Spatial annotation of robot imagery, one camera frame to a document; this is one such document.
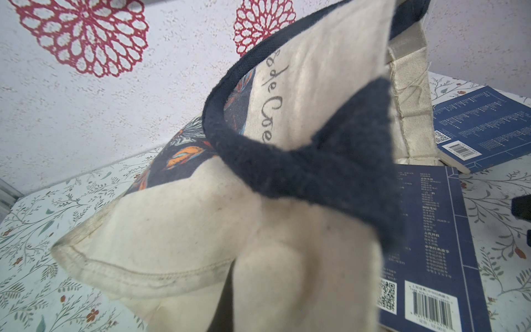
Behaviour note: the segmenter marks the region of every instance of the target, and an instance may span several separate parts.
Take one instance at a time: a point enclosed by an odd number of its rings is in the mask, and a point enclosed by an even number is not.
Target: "cream canvas fabric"
[[[355,92],[388,75],[396,161],[434,165],[425,40],[415,26],[388,45],[394,6],[352,1],[259,64],[243,135],[303,146]],[[188,156],[211,151],[201,133],[192,140],[198,146],[187,146]],[[178,181],[149,186],[148,169],[135,191],[61,238],[53,257],[122,301],[149,331],[206,331],[235,258],[235,331],[375,331],[382,254],[371,226],[261,197],[209,156]],[[188,160],[173,157],[163,170]]]

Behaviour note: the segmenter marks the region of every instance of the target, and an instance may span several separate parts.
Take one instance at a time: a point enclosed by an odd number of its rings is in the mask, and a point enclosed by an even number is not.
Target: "barcode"
[[[450,303],[413,292],[413,313],[453,330]]]
[[[441,144],[449,140],[451,140],[450,137],[446,136],[438,130],[435,130],[435,144]]]
[[[468,160],[477,156],[481,156],[479,152],[464,144],[461,141],[455,141],[442,146],[450,151],[452,154],[458,156],[461,160]]]
[[[457,297],[404,281],[404,318],[436,332],[463,332]]]

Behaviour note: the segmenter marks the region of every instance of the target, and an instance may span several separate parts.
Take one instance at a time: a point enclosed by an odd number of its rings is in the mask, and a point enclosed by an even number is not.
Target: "blue book cover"
[[[438,148],[472,173],[531,152],[531,108],[491,87],[436,105],[433,118]]]
[[[397,167],[408,235],[384,261],[380,323],[398,332],[491,332],[457,169]]]

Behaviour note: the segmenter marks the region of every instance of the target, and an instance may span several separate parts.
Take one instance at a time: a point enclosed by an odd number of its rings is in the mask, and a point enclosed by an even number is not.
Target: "red floral wall decal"
[[[234,23],[236,52],[243,56],[263,39],[295,22],[295,17],[290,0],[243,0]]]
[[[118,77],[148,46],[139,0],[9,1],[39,45],[80,73]]]

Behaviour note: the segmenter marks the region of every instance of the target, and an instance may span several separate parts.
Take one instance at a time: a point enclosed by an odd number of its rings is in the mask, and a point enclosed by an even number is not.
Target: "table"
[[[479,89],[430,73],[434,104]],[[520,103],[531,99],[502,92]],[[77,283],[51,258],[61,236],[125,191],[160,148],[20,199],[0,224],[0,331],[142,331],[144,322],[100,291]],[[531,331],[531,224],[510,199],[531,193],[531,155],[461,175],[492,330]]]

